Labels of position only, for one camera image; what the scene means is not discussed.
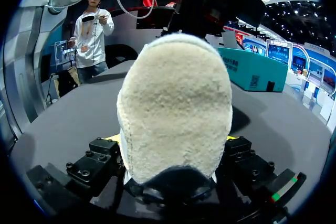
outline white sign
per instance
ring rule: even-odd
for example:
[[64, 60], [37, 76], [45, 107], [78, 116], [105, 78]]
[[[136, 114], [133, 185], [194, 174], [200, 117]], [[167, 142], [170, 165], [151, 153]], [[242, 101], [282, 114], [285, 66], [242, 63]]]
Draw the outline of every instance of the white sign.
[[315, 52], [318, 52], [320, 54], [323, 54], [325, 56], [329, 56], [330, 55], [330, 52], [322, 47], [319, 47], [319, 46], [316, 46], [316, 45], [313, 45], [311, 43], [305, 43], [305, 48], [309, 49], [309, 50], [312, 50], [312, 51], [315, 51]]

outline display screen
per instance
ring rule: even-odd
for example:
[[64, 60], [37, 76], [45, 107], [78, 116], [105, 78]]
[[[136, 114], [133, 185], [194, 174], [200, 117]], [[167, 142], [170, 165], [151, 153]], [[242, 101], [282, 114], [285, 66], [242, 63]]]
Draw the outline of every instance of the display screen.
[[306, 59], [302, 59], [298, 56], [293, 56], [293, 66], [297, 67], [300, 70], [304, 69], [306, 67]]
[[335, 75], [327, 69], [324, 70], [323, 81], [329, 86], [335, 88]]
[[308, 80], [319, 87], [322, 79], [322, 67], [314, 62], [310, 62], [309, 72]]
[[289, 48], [277, 45], [268, 45], [268, 57], [284, 64], [288, 64]]
[[244, 48], [246, 51], [255, 52], [256, 54], [260, 54], [262, 56], [265, 56], [266, 54], [266, 51], [264, 49], [249, 43], [244, 43]]

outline teal box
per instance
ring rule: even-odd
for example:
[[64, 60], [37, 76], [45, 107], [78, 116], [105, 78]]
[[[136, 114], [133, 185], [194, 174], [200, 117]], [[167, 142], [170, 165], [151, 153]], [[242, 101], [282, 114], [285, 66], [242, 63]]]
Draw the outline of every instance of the teal box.
[[282, 92], [288, 66], [255, 54], [231, 48], [216, 48], [222, 57], [230, 80], [246, 91]]

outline gray tabletop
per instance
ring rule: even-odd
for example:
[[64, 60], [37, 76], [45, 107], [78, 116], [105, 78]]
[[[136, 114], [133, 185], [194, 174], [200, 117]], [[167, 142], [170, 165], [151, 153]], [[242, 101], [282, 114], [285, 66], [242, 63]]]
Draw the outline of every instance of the gray tabletop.
[[[20, 174], [53, 163], [65, 172], [96, 137], [119, 133], [117, 95], [133, 61], [123, 62], [92, 83], [81, 85], [40, 115], [15, 145], [11, 159]], [[290, 168], [307, 180], [288, 203], [293, 213], [309, 196], [326, 161], [331, 133], [299, 101], [285, 92], [246, 92], [232, 84], [234, 136], [244, 136], [276, 173]]]

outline black chair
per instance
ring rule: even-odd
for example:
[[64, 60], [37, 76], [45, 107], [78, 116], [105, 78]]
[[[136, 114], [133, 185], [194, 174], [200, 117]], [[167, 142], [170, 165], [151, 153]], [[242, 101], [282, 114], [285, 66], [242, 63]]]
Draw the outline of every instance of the black chair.
[[124, 44], [105, 46], [106, 64], [112, 68], [127, 60], [136, 60], [138, 53], [130, 46]]

